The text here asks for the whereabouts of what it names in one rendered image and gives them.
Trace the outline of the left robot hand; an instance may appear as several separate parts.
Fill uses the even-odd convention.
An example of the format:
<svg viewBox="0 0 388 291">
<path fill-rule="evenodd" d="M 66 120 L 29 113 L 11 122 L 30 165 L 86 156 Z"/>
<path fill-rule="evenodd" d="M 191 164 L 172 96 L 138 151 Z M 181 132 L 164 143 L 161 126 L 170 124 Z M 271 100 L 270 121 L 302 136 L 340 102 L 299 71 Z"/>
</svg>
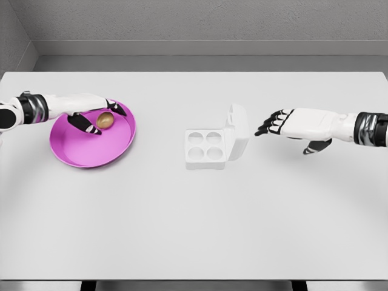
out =
<svg viewBox="0 0 388 291">
<path fill-rule="evenodd" d="M 60 105 L 61 113 L 68 116 L 67 121 L 69 124 L 85 133 L 102 134 L 100 129 L 97 129 L 85 116 L 81 115 L 83 112 L 109 109 L 119 115 L 127 116 L 125 110 L 116 101 L 98 95 L 75 94 L 62 97 L 62 99 L 64 103 Z"/>
</svg>

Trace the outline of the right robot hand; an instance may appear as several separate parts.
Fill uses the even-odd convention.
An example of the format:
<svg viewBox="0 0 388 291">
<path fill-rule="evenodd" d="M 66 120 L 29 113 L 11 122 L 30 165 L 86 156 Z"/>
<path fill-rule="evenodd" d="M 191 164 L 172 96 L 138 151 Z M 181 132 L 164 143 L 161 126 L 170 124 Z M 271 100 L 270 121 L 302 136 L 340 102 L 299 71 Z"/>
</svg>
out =
<svg viewBox="0 0 388 291">
<path fill-rule="evenodd" d="M 264 134 L 281 135 L 290 139 L 309 141 L 303 150 L 304 155 L 318 153 L 332 143 L 332 123 L 338 116 L 335 112 L 318 109 L 282 109 L 267 118 L 255 132 L 255 136 Z"/>
</svg>

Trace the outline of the brown egg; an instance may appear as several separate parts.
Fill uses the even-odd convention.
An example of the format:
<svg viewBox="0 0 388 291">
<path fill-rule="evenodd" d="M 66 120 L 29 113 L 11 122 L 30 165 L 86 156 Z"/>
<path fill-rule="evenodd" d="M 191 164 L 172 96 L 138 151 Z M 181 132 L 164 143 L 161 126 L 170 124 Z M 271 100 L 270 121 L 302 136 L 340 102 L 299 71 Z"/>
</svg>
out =
<svg viewBox="0 0 388 291">
<path fill-rule="evenodd" d="M 96 125 L 99 129 L 108 129 L 114 121 L 115 117 L 112 112 L 102 112 L 96 119 Z"/>
</svg>

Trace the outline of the white egg box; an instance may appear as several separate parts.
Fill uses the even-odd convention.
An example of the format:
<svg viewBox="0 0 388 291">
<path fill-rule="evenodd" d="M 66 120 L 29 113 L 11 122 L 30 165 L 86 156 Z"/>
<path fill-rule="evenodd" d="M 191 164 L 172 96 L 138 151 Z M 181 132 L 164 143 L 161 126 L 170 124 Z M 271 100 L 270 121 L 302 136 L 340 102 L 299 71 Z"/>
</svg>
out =
<svg viewBox="0 0 388 291">
<path fill-rule="evenodd" d="M 186 169 L 222 170 L 227 161 L 237 160 L 243 155 L 249 138 L 246 109 L 241 105 L 232 104 L 223 128 L 186 130 Z"/>
</svg>

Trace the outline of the pink round plate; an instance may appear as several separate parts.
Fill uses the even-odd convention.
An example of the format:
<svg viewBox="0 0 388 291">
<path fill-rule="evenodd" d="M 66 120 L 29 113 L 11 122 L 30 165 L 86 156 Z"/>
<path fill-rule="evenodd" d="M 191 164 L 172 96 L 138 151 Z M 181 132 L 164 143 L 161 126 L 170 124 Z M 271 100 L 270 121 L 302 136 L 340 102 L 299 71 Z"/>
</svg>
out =
<svg viewBox="0 0 388 291">
<path fill-rule="evenodd" d="M 120 157 L 132 143 L 136 133 L 135 117 L 123 103 L 126 116 L 113 113 L 114 123 L 101 135 L 84 133 L 61 115 L 50 132 L 50 147 L 63 163 L 74 167 L 91 168 L 108 164 Z"/>
</svg>

